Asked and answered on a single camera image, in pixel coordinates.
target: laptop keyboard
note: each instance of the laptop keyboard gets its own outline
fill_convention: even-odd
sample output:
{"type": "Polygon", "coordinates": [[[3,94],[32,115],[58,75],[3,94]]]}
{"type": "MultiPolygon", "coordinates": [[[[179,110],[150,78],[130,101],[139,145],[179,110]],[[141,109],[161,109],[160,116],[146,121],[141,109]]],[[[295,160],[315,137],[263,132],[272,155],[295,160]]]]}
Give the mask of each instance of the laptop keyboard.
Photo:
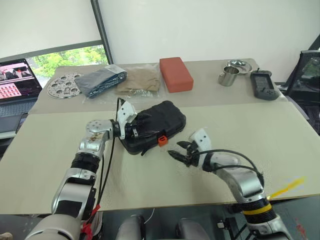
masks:
{"type": "Polygon", "coordinates": [[[23,103],[0,106],[0,118],[26,114],[29,112],[29,110],[33,107],[35,103],[35,101],[28,101],[23,103]]]}

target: window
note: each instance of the window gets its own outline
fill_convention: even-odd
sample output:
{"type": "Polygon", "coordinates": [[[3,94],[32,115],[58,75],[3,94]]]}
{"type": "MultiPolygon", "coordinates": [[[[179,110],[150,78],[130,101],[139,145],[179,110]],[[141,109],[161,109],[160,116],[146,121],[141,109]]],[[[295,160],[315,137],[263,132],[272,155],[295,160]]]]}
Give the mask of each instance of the window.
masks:
{"type": "Polygon", "coordinates": [[[103,45],[54,52],[26,60],[42,87],[55,74],[57,67],[108,64],[103,45]]]}

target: yellow tape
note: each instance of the yellow tape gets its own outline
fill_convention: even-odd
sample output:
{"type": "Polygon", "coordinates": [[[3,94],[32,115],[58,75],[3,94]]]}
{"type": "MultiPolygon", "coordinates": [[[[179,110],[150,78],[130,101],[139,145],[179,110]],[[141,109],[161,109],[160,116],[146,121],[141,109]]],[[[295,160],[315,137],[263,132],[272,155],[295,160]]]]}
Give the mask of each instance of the yellow tape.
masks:
{"type": "Polygon", "coordinates": [[[256,214],[263,214],[267,211],[272,209],[271,204],[269,203],[267,206],[264,206],[262,208],[256,209],[256,210],[250,210],[250,211],[242,211],[244,215],[256,215],[256,214]]]}
{"type": "Polygon", "coordinates": [[[305,181],[305,178],[304,177],[301,177],[301,178],[298,178],[297,180],[293,181],[292,183],[290,183],[286,188],[280,190],[280,191],[277,191],[275,192],[274,194],[270,195],[267,197],[268,200],[270,199],[273,199],[281,194],[284,194],[285,192],[288,192],[289,190],[291,189],[294,189],[296,186],[304,183],[305,181]]]}

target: floor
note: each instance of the floor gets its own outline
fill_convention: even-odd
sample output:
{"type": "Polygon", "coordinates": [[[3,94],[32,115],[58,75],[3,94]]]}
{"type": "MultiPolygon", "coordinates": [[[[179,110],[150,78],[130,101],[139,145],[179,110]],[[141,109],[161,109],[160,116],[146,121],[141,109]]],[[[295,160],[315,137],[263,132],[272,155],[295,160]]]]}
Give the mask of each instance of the floor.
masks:
{"type": "MultiPolygon", "coordinates": [[[[273,205],[295,240],[320,239],[320,196],[290,200],[273,205]]],[[[115,210],[103,213],[103,240],[115,240],[121,223],[131,215],[142,215],[148,219],[149,209],[115,210]]],[[[189,218],[197,221],[206,230],[211,240],[229,240],[228,231],[217,228],[217,222],[226,217],[235,217],[240,229],[245,223],[242,214],[230,214],[225,205],[198,205],[156,208],[146,224],[146,239],[156,240],[175,238],[175,227],[179,219],[189,218]]],[[[14,240],[23,240],[40,221],[38,217],[0,215],[0,233],[10,232],[14,240]]],[[[239,240],[245,240],[246,229],[239,240]]]]}

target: laptop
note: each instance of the laptop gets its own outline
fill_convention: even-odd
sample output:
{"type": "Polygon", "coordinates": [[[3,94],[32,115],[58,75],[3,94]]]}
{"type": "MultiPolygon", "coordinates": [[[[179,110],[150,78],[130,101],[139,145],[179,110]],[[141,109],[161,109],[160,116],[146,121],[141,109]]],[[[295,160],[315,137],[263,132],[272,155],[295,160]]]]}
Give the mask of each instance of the laptop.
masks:
{"type": "Polygon", "coordinates": [[[42,87],[26,59],[0,62],[0,133],[19,122],[38,99],[42,87]]]}

